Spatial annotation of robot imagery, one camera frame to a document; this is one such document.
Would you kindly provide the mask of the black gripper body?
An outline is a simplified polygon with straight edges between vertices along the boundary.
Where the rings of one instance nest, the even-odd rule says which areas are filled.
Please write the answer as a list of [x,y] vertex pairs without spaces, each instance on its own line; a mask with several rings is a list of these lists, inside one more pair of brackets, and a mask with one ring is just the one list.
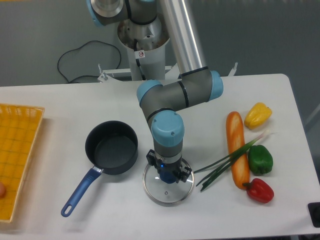
[[181,173],[182,155],[177,154],[173,157],[155,155],[155,164],[160,178],[179,178]]

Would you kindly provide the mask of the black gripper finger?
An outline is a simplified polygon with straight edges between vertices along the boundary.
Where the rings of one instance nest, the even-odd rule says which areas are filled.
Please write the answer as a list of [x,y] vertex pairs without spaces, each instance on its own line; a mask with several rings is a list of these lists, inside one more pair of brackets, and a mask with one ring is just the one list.
[[154,167],[158,174],[161,172],[161,160],[156,157],[156,153],[153,149],[150,149],[146,155],[148,164]]
[[177,168],[176,170],[173,171],[173,175],[175,176],[175,182],[183,182],[185,183],[189,176],[192,173],[192,169],[188,166],[185,166],[184,169],[182,168]]

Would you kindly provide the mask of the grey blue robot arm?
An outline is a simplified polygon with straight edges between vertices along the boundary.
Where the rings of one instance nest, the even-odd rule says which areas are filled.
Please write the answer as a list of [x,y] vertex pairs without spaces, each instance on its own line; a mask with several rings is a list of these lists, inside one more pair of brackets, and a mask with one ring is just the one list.
[[[160,179],[185,182],[182,165],[184,123],[179,110],[209,102],[223,93],[220,75],[209,70],[186,0],[89,0],[87,8],[99,26],[118,23],[117,35],[128,50],[131,76],[141,81],[136,95],[150,128],[154,149],[147,155]],[[171,42],[180,80],[163,85],[163,51]]]

